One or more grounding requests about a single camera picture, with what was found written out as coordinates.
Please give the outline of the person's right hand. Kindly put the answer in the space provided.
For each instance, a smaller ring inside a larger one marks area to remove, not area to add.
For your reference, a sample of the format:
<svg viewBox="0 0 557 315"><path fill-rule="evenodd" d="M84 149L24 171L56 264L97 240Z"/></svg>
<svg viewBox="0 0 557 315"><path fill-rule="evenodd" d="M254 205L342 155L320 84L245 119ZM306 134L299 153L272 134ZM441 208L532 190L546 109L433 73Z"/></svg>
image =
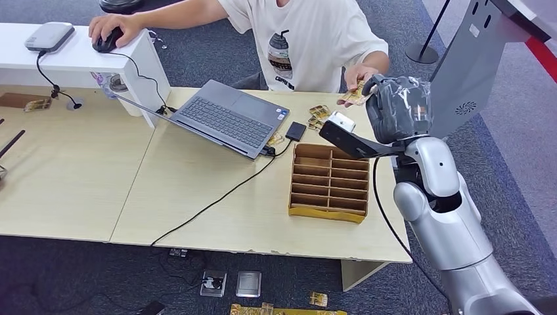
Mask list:
<svg viewBox="0 0 557 315"><path fill-rule="evenodd" d="M143 29L143 17L141 14L107 14L94 17L89 25L89 37L91 38L91 42L96 42L100 37L103 41L106 41L107 37L115 28L120 28L123 33L123 35L116 40L116 46L120 48L136 38Z"/></svg>

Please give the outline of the person's left hand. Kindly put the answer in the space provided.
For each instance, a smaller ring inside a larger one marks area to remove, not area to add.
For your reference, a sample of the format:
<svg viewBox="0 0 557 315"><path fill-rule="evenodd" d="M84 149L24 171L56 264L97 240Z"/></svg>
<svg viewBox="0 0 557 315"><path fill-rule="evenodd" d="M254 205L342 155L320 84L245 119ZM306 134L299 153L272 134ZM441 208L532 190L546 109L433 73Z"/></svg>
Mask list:
<svg viewBox="0 0 557 315"><path fill-rule="evenodd" d="M357 64L350 66L344 74L347 91L341 96L337 104L350 107L364 99L362 95L363 85L379 70L367 64Z"/></svg>

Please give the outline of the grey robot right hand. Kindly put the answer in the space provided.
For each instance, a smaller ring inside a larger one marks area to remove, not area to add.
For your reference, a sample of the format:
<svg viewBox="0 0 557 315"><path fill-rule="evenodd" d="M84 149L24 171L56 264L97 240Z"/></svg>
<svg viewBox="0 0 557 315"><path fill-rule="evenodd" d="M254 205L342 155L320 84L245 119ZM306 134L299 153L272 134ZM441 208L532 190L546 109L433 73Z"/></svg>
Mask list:
<svg viewBox="0 0 557 315"><path fill-rule="evenodd" d="M391 144L430 133L434 120L430 85L412 76L371 76L362 95L369 97L366 109L379 143Z"/></svg>

